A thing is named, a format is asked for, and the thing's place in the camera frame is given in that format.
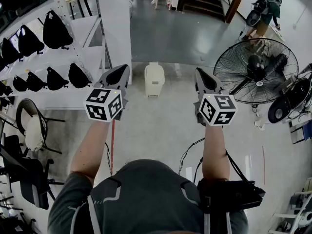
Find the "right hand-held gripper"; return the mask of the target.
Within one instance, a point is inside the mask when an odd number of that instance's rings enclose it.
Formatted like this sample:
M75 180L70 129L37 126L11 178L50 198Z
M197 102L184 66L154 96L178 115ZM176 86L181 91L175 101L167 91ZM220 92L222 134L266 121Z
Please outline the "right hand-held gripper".
M215 76L208 75L202 68L195 70L195 89L199 101L194 103L197 123L206 126L230 125L238 112L233 95L218 94L223 90Z

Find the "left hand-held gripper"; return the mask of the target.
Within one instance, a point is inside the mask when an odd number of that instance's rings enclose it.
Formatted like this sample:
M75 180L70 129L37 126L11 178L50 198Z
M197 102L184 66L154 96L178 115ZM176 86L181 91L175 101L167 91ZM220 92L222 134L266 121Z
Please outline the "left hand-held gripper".
M116 66L105 72L100 77L100 84L94 85L90 94L83 102L85 112L89 119L112 122L120 120L125 105L128 102L125 99L128 80L130 77L130 67L127 64Z

